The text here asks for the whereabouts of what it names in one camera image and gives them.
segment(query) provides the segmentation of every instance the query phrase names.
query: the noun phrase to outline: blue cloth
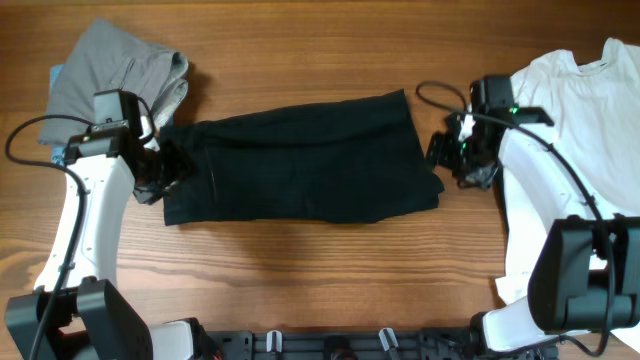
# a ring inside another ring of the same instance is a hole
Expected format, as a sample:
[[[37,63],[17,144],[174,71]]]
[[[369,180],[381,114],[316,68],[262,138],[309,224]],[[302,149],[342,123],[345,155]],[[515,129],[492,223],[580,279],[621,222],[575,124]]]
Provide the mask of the blue cloth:
[[[64,65],[56,65],[49,69],[49,93],[51,93],[53,84],[56,82],[58,75],[60,75],[63,66]],[[64,166],[64,146],[54,145],[51,147],[51,162]]]

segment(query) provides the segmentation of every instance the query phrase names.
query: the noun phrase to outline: black mounting rail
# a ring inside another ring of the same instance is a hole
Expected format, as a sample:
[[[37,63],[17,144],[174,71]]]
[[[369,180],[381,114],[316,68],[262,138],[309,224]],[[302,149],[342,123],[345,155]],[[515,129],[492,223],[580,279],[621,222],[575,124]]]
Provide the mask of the black mounting rail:
[[[343,336],[351,344],[358,360],[482,360],[501,359],[465,355],[462,345],[457,342],[468,336],[469,328],[428,328],[420,331],[395,333],[397,351],[385,351],[378,333],[315,333],[282,334],[282,352],[267,351],[267,334],[253,334],[249,331],[208,332],[214,342],[222,348],[228,360],[328,360],[325,340],[333,336]],[[505,360],[557,360],[558,349],[550,346],[527,351]]]

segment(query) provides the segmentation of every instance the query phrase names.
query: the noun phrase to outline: white garment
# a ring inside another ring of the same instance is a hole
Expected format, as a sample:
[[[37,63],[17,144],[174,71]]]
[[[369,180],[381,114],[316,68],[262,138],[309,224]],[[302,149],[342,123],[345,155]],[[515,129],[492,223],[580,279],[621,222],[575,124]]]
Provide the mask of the white garment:
[[[541,106],[564,153],[607,201],[640,213],[640,47],[609,39],[602,59],[577,66],[558,50],[511,78],[520,106]]]
[[[518,71],[511,83],[516,103],[541,106],[555,122],[554,145],[596,197],[606,200],[607,209],[612,205],[614,212],[640,215],[640,47],[608,39],[602,59],[583,66],[570,51],[554,51]],[[504,192],[510,228],[507,276],[496,284],[510,304],[526,295],[546,229],[508,168]],[[603,211],[605,218],[611,214]],[[614,334],[640,352],[639,327]]]

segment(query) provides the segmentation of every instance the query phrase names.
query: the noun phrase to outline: black folded cloth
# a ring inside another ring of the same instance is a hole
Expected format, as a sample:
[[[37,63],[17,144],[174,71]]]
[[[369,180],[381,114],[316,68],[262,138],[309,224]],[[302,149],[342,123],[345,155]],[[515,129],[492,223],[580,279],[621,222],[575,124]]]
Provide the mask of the black folded cloth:
[[[166,225],[317,219],[373,223],[438,206],[442,182],[423,157],[402,90],[292,106],[187,127],[196,174],[164,199]]]

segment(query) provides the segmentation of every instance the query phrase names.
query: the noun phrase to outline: wood grain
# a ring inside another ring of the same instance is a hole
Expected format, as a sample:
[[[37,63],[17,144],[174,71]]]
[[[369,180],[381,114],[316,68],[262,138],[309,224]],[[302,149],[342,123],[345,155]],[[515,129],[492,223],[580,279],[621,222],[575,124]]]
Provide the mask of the wood grain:
[[[607,37],[640,43],[639,11],[634,1],[506,0],[0,7],[0,141],[44,112],[49,67],[64,63],[97,16],[189,57],[179,124],[404,88],[426,147],[444,114],[416,102],[420,80],[464,90],[559,48],[592,61]],[[27,129],[14,151],[46,159],[37,132]],[[458,190],[450,173],[437,174],[446,185],[438,209],[374,225],[164,227],[161,204],[131,201],[119,288],[148,322],[196,316],[214,330],[464,325],[502,305],[493,280],[504,274],[506,235],[491,192]],[[0,157],[0,311],[43,268],[63,191],[61,175]],[[597,339],[587,341],[594,347]],[[571,346],[562,353],[581,358]],[[16,357],[2,326],[0,359]],[[607,358],[638,355],[613,341]]]

